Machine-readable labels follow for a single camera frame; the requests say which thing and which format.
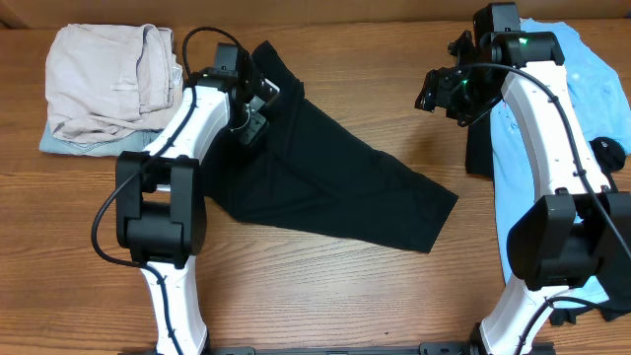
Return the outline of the black t-shirt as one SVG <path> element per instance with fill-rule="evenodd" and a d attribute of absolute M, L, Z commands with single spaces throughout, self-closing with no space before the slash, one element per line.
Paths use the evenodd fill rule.
<path fill-rule="evenodd" d="M 457 196 L 364 143 L 305 97 L 268 41 L 253 52 L 281 89 L 253 147 L 228 130 L 202 165 L 206 196 L 240 222 L 429 252 Z"/>

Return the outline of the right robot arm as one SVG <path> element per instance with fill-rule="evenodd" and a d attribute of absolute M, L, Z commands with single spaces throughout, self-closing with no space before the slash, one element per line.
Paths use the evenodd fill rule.
<path fill-rule="evenodd" d="M 550 354 L 535 336 L 561 302 L 627 250 L 630 196 L 593 158 L 571 104 L 565 57 L 553 33 L 527 33 L 513 2 L 477 11 L 448 48 L 452 68 L 428 72 L 419 109 L 445 110 L 461 126 L 498 103 L 514 114 L 529 160 L 534 202 L 507 240 L 511 278 L 466 341 L 426 342 L 423 354 Z"/>

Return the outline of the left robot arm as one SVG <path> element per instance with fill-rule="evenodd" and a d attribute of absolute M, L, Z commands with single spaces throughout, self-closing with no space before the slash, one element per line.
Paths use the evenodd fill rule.
<path fill-rule="evenodd" d="M 279 93 L 245 49 L 220 43 L 213 65 L 194 73 L 159 137 L 117 159 L 116 237 L 148 286 L 156 354 L 209 351 L 196 283 L 207 228 L 201 164 L 220 135 L 250 147 L 267 125 L 260 110 Z"/>

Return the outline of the black garment under pile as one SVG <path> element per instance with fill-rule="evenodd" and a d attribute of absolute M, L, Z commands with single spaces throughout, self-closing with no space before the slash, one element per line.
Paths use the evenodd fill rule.
<path fill-rule="evenodd" d="M 605 175 L 624 168 L 626 155 L 622 146 L 611 138 L 598 137 L 590 142 L 596 154 L 596 161 Z M 486 113 L 479 122 L 468 127 L 465 153 L 465 170 L 468 174 L 480 175 L 485 178 L 494 176 L 491 142 L 490 114 Z M 592 311 L 592 307 L 577 309 L 561 309 L 557 307 L 551 314 L 549 321 L 553 326 L 564 323 L 575 324 L 577 316 Z"/>

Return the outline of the folded light blue jeans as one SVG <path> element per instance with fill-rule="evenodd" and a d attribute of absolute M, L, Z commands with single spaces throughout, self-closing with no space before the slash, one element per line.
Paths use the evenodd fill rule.
<path fill-rule="evenodd" d="M 97 130 L 85 130 L 69 121 L 56 126 L 48 123 L 38 148 L 43 153 L 58 155 L 118 156 L 123 151 L 143 151 L 162 133 L 161 130 L 122 129 L 111 134 L 103 128 L 97 125 Z"/>

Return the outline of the light blue t-shirt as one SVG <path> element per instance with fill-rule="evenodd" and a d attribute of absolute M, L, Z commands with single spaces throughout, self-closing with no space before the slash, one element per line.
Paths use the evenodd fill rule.
<path fill-rule="evenodd" d="M 582 43 L 579 33 L 564 23 L 523 19 L 529 33 L 553 32 L 565 56 L 568 88 L 585 139 L 611 138 L 630 152 L 630 107 L 617 73 Z M 510 108 L 498 103 L 490 112 L 495 212 L 504 278 L 512 271 L 507 257 L 510 229 L 532 206 L 534 186 L 519 125 Z"/>

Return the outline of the folded beige pants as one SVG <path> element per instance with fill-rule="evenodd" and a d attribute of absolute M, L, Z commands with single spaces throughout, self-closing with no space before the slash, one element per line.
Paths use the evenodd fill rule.
<path fill-rule="evenodd" d="M 182 101 L 174 33 L 138 27 L 70 24 L 45 62 L 47 126 L 53 137 L 101 143 L 162 130 Z"/>

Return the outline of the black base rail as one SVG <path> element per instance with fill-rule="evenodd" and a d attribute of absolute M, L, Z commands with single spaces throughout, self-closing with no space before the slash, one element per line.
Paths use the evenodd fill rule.
<path fill-rule="evenodd" d="M 481 354 L 463 342 L 429 342 L 412 347 L 305 348 L 257 350 L 252 347 L 204 349 L 211 355 L 466 355 Z"/>

